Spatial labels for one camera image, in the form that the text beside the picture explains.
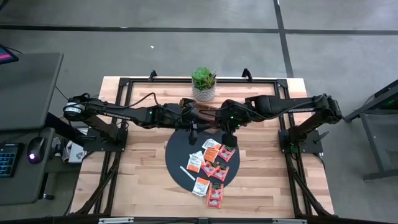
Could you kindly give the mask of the screen with pink display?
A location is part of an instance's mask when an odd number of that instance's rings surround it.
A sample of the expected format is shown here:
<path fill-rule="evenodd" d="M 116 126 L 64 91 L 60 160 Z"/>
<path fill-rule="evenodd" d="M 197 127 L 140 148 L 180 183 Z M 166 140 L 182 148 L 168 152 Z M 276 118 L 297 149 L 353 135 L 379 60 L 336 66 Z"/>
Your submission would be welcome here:
<path fill-rule="evenodd" d="M 15 54 L 0 44 L 0 65 L 17 62 L 18 60 L 19 58 Z"/>

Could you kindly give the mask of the dark metal stand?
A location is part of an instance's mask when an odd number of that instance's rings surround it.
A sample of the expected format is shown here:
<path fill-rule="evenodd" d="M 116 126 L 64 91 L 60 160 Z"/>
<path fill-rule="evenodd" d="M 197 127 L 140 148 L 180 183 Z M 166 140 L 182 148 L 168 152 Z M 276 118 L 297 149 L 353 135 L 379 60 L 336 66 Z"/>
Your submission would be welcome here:
<path fill-rule="evenodd" d="M 398 177 L 398 163 L 389 153 L 398 153 L 398 79 L 375 92 L 358 109 L 344 117 L 346 123 L 359 118 L 375 158 L 377 171 L 363 180 Z"/>

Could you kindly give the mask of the black computer mouse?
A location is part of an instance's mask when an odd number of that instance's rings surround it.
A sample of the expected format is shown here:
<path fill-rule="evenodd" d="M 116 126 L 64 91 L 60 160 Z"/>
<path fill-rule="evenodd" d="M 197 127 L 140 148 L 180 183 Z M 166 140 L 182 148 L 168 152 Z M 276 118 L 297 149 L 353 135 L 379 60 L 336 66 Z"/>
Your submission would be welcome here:
<path fill-rule="evenodd" d="M 37 136 L 30 140 L 27 147 L 27 158 L 31 164 L 42 162 L 45 154 L 45 138 Z"/>

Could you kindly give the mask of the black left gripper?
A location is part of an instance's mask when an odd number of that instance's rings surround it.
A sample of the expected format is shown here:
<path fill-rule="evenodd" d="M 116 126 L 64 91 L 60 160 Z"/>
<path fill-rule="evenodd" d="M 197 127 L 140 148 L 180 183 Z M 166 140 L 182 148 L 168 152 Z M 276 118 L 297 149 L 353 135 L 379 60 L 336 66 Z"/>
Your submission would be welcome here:
<path fill-rule="evenodd" d="M 189 98 L 182 98 L 179 103 L 171 103 L 172 127 L 174 129 L 189 129 L 188 141 L 194 145 L 198 137 L 198 126 L 194 124 L 198 118 L 197 102 Z"/>

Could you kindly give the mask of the small white box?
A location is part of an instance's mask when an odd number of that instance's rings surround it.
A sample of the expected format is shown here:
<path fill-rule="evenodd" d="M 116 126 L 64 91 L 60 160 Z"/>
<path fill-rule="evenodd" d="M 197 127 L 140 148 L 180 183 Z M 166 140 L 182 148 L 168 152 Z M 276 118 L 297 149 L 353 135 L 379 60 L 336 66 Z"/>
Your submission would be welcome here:
<path fill-rule="evenodd" d="M 78 144 L 75 144 L 72 141 L 69 141 L 67 144 L 67 151 L 68 151 L 68 162 L 71 164 L 81 164 L 83 158 L 86 156 L 87 152 L 83 150 Z"/>

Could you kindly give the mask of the black aluminium table frame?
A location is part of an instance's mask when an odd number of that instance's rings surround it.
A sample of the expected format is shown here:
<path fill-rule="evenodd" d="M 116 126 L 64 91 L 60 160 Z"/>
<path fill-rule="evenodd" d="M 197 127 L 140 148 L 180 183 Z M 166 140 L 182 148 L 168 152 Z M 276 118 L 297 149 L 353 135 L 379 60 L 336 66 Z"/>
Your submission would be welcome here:
<path fill-rule="evenodd" d="M 160 104 L 192 98 L 189 78 L 131 77 L 131 102 L 154 92 Z M 217 83 L 216 96 L 208 105 L 219 107 L 227 99 L 243 102 L 246 97 L 274 95 L 271 78 L 253 82 L 232 78 Z M 142 129 L 129 124 L 127 149 L 121 155 L 111 216 L 119 217 L 222 217 L 290 218 L 294 216 L 285 155 L 279 149 L 279 119 L 251 123 L 235 133 L 238 137 L 240 166 L 237 176 L 225 188 L 221 208 L 206 206 L 198 197 L 181 188 L 165 165 L 165 148 L 173 129 Z M 94 152 L 83 160 L 71 212 L 77 212 L 99 185 L 104 152 Z M 302 155 L 308 188 L 321 205 L 334 213 L 326 175 L 320 160 Z"/>

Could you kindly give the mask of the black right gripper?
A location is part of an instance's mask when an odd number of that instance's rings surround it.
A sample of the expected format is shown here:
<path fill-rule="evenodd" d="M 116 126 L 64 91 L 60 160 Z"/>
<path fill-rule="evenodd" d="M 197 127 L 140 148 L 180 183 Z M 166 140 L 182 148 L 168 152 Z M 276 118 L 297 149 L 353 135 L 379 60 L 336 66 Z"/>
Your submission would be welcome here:
<path fill-rule="evenodd" d="M 238 140 L 232 134 L 236 129 L 246 126 L 249 123 L 248 107 L 237 101 L 226 100 L 221 105 L 217 115 L 221 121 L 223 131 L 227 133 L 221 137 L 222 144 L 229 147 L 236 147 Z"/>

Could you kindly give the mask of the white and orange tea packet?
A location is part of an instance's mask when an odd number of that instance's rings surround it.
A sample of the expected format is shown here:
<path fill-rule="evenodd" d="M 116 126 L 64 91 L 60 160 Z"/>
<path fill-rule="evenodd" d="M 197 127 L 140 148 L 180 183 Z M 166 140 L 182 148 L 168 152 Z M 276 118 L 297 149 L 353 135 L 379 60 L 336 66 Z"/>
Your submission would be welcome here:
<path fill-rule="evenodd" d="M 205 163 L 202 151 L 197 151 L 189 155 L 187 170 L 199 173 L 202 165 Z"/>
<path fill-rule="evenodd" d="M 203 158 L 206 161 L 214 162 L 216 160 L 218 153 L 219 153 L 218 149 L 208 147 L 203 154 Z"/>
<path fill-rule="evenodd" d="M 216 150 L 219 150 L 220 147 L 221 144 L 215 141 L 214 139 L 207 139 L 202 145 L 203 149 L 214 148 Z"/>
<path fill-rule="evenodd" d="M 192 193 L 197 196 L 203 197 L 206 195 L 209 185 L 210 185 L 209 180 L 197 177 L 195 185 L 193 186 Z"/>

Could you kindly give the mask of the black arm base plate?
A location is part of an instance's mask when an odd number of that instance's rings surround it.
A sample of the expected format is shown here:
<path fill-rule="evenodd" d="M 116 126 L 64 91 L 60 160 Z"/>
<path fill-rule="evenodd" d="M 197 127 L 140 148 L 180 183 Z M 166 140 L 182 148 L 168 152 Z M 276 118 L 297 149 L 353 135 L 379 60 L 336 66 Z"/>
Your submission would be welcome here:
<path fill-rule="evenodd" d="M 326 135 L 320 135 L 318 130 L 307 134 L 307 138 L 298 143 L 291 143 L 289 132 L 286 129 L 280 129 L 278 132 L 279 146 L 282 153 L 309 153 L 318 154 L 323 152 L 321 139 Z"/>
<path fill-rule="evenodd" d="M 118 129 L 116 138 L 106 137 L 99 131 L 89 128 L 87 135 L 83 136 L 84 151 L 123 152 L 126 149 L 127 129 Z"/>

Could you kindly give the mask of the succulent in patterned white pot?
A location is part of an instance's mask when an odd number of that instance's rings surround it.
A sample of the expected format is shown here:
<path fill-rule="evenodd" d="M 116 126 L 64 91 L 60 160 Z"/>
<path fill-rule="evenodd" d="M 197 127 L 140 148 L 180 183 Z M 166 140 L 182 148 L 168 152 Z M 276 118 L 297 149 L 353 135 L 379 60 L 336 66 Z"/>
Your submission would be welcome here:
<path fill-rule="evenodd" d="M 215 97 L 216 73 L 206 67 L 199 67 L 192 73 L 192 93 L 196 100 L 211 101 Z"/>

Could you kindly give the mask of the grey computer desk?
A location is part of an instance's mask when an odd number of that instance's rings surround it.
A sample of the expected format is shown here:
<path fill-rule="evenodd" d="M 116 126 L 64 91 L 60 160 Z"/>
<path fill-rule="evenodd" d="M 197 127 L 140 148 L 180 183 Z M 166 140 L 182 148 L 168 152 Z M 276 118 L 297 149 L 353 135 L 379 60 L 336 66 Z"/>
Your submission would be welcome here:
<path fill-rule="evenodd" d="M 53 140 L 73 134 L 72 127 L 49 111 L 63 54 L 20 54 L 18 58 L 0 65 L 0 144 L 24 145 L 14 176 L 0 178 L 0 206 L 41 199 Z M 37 136 L 45 138 L 45 154 L 42 162 L 31 164 L 27 147 Z"/>

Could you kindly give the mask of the round dark blue woven placemat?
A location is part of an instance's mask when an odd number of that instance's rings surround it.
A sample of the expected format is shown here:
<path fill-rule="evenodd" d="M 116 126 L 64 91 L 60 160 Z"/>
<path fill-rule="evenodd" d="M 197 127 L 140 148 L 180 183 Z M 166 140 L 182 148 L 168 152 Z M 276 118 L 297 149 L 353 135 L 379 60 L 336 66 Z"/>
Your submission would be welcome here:
<path fill-rule="evenodd" d="M 189 192 L 193 190 L 195 181 L 189 178 L 189 176 L 180 169 L 180 166 L 186 169 L 190 154 L 199 150 L 204 152 L 205 149 L 202 148 L 202 145 L 207 139 L 214 139 L 218 143 L 221 143 L 221 137 L 223 134 L 223 131 L 218 131 L 214 134 L 204 131 L 198 135 L 195 145 L 189 144 L 189 132 L 178 130 L 171 135 L 165 149 L 165 163 L 169 174 L 179 186 Z M 200 170 L 199 173 L 192 172 L 190 170 L 188 171 L 196 179 L 197 177 L 201 177 L 203 179 L 209 180 L 212 183 L 224 184 L 224 187 L 226 187 L 232 182 L 238 173 L 240 166 L 239 148 L 236 148 L 236 152 L 228 162 L 219 157 L 216 158 L 215 162 L 220 162 L 226 166 L 229 166 L 228 175 L 223 182 L 212 176 L 207 177 L 203 170 Z"/>

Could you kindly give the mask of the silver aluminium profile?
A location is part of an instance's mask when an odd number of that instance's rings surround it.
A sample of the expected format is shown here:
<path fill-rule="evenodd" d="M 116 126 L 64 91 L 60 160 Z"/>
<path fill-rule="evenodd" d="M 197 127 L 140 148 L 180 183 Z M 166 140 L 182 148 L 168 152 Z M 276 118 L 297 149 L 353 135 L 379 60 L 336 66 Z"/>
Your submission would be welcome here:
<path fill-rule="evenodd" d="M 134 223 L 133 217 L 111 217 L 100 218 L 98 224 L 131 224 Z"/>
<path fill-rule="evenodd" d="M 308 224 L 308 222 L 301 219 L 273 218 L 272 224 Z"/>

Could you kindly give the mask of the wooden tea organizer box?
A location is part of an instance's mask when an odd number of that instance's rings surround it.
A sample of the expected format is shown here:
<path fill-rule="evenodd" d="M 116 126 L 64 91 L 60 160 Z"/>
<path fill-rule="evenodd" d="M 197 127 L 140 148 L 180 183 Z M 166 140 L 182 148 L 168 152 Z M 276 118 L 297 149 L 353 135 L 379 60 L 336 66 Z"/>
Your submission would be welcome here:
<path fill-rule="evenodd" d="M 217 123 L 219 121 L 220 116 L 217 114 L 218 108 L 205 104 L 196 104 L 195 109 L 201 119 L 212 123 Z"/>

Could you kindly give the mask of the backlit black keyboard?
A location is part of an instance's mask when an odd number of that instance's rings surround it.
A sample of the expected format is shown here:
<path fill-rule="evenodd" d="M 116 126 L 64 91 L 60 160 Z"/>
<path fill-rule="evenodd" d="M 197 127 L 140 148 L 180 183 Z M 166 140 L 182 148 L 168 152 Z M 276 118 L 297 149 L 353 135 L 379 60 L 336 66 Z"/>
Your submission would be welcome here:
<path fill-rule="evenodd" d="M 23 146 L 23 143 L 0 144 L 0 178 L 14 176 Z"/>

